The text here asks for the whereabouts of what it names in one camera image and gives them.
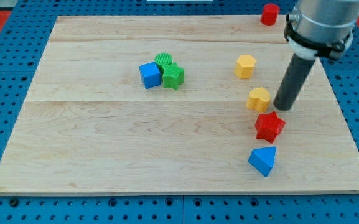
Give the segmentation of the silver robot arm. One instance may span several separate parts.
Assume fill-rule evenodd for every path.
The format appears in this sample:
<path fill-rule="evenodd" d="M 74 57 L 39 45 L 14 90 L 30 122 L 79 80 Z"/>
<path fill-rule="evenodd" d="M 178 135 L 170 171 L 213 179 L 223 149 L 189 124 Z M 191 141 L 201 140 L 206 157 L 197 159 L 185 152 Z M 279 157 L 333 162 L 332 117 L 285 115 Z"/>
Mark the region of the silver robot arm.
<path fill-rule="evenodd" d="M 286 16 L 284 36 L 304 60 L 338 60 L 351 46 L 359 0 L 298 0 Z"/>

